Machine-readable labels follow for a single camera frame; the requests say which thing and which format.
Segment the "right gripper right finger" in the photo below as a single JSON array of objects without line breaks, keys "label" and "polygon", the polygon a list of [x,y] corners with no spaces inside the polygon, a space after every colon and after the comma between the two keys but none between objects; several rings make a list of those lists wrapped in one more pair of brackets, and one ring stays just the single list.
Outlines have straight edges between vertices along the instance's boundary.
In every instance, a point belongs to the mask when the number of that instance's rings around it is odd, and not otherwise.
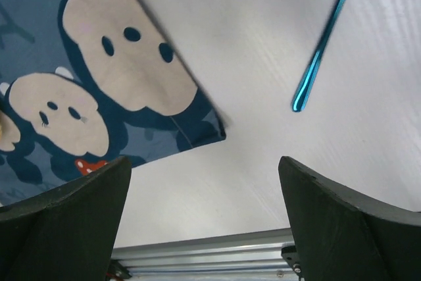
[{"label": "right gripper right finger", "polygon": [[282,157],[278,173],[305,280],[419,280],[420,213]]}]

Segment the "blue spoon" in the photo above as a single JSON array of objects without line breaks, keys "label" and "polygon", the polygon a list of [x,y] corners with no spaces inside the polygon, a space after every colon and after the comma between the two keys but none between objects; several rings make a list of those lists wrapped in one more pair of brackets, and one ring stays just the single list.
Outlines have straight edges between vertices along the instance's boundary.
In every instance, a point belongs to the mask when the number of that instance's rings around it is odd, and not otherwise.
[{"label": "blue spoon", "polygon": [[320,68],[320,64],[322,62],[324,52],[327,48],[330,36],[342,11],[345,1],[346,0],[335,0],[334,5],[332,6],[330,15],[325,23],[324,29],[320,35],[318,43],[316,44],[312,57],[310,58],[310,61],[300,79],[299,84],[297,85],[291,100],[291,110],[294,113],[300,113],[306,107],[312,87],[314,85],[314,81]]}]

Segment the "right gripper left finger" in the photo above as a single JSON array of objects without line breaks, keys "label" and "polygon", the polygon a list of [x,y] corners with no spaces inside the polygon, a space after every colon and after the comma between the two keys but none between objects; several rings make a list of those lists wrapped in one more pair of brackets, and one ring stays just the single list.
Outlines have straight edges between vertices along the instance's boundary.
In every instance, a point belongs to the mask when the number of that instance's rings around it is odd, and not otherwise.
[{"label": "right gripper left finger", "polygon": [[2,280],[104,280],[132,173],[119,157],[100,169],[1,207]]}]

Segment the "blue cartoon placemat cloth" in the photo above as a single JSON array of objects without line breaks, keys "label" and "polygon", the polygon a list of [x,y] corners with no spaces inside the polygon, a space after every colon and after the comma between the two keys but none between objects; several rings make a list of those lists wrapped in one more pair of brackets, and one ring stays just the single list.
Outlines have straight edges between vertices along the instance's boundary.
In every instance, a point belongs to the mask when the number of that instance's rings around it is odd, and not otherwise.
[{"label": "blue cartoon placemat cloth", "polygon": [[138,0],[1,0],[1,204],[224,140]]}]

